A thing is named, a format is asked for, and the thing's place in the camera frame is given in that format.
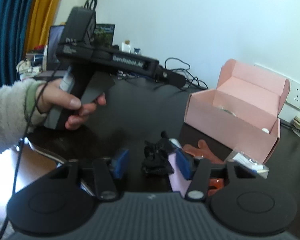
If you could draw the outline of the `left fluffy sleeve forearm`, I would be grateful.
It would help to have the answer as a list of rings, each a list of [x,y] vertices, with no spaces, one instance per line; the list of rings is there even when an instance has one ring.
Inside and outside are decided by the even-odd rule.
[[[31,117],[28,131],[41,124],[46,114],[31,111],[36,101],[36,91],[44,81],[28,79],[0,88],[0,154],[19,141]]]

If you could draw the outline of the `person left hand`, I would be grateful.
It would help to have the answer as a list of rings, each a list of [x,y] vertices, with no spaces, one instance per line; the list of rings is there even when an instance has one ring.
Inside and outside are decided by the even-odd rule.
[[[96,111],[98,105],[106,105],[106,96],[104,94],[98,96],[92,103],[83,105],[77,97],[61,90],[59,88],[60,83],[61,79],[57,79],[46,85],[38,99],[37,109],[40,113],[46,113],[52,106],[56,105],[75,111],[75,115],[68,117],[65,123],[66,129],[78,129]]]

